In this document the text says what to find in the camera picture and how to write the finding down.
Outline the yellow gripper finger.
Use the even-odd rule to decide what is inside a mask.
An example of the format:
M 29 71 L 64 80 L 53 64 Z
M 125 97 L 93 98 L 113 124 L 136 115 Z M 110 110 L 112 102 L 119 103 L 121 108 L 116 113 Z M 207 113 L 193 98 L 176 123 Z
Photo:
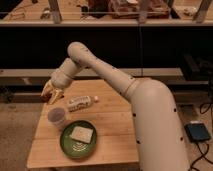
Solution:
M 52 105 L 57 102 L 59 99 L 63 97 L 64 91 L 61 89 L 55 89 L 51 93 L 51 97 L 49 99 L 49 104 Z
M 54 90 L 54 87 L 52 85 L 52 82 L 48 80 L 42 90 L 41 99 L 44 102 L 50 102 L 53 96 L 53 90 Z

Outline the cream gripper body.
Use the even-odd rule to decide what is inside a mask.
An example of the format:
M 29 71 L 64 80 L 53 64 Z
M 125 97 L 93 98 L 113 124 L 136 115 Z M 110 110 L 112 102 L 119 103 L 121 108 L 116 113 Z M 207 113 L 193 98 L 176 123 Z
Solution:
M 70 86 L 73 79 L 68 77 L 64 72 L 62 72 L 60 69 L 56 69 L 51 74 L 51 82 L 52 85 L 58 89 L 66 89 Z

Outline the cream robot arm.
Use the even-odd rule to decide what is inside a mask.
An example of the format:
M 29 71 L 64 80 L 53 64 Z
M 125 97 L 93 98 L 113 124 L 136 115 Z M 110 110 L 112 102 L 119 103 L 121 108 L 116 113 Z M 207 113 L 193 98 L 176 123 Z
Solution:
M 68 57 L 51 75 L 41 97 L 53 104 L 74 76 L 89 67 L 131 104 L 142 171 L 189 171 L 190 164 L 174 96 L 162 82 L 140 80 L 96 57 L 84 44 L 72 42 Z

